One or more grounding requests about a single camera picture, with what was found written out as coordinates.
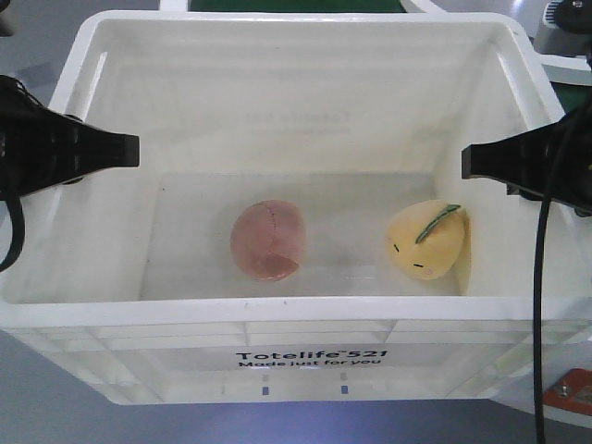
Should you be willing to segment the grey robot arm joint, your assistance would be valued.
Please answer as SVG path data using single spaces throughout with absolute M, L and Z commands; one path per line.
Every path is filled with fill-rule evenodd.
M 591 44 L 591 1 L 548 1 L 534 39 L 542 55 L 577 57 Z

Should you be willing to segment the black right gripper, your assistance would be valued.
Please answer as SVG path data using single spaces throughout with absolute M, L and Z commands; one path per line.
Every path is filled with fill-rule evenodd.
M 493 179 L 509 194 L 543 194 L 591 217 L 591 97 L 559 121 L 461 153 L 462 179 Z

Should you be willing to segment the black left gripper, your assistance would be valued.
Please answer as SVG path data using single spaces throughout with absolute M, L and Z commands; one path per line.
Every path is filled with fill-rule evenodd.
M 19 196 L 116 167 L 140 165 L 140 137 L 45 111 L 18 79 L 1 76 L 1 159 Z

